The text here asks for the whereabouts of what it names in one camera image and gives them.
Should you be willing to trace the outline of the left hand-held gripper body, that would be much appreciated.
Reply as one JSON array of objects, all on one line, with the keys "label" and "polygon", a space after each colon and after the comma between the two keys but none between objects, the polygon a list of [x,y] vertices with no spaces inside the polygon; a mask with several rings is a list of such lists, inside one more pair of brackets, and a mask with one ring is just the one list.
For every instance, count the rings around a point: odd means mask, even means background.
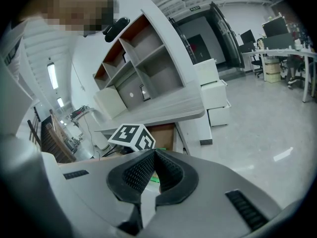
[{"label": "left hand-held gripper body", "polygon": [[155,149],[156,144],[156,140],[143,124],[122,124],[108,142],[129,147],[134,152]]}]

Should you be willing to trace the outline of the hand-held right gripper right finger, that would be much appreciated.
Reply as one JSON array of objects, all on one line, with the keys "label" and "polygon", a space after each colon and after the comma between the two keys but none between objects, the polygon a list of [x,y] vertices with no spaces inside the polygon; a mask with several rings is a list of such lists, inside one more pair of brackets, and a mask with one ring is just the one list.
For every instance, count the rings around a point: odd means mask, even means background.
[{"label": "hand-held right gripper right finger", "polygon": [[281,212],[267,193],[224,165],[164,150],[154,160],[161,193],[150,238],[244,238]]}]

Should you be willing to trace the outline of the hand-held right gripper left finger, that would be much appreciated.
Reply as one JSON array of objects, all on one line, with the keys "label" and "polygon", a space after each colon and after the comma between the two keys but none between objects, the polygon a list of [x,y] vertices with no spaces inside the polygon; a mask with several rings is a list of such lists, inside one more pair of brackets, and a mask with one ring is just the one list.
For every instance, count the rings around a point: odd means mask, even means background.
[{"label": "hand-held right gripper left finger", "polygon": [[155,238],[143,226],[141,195],[154,172],[154,150],[59,168],[58,203],[65,238]]}]

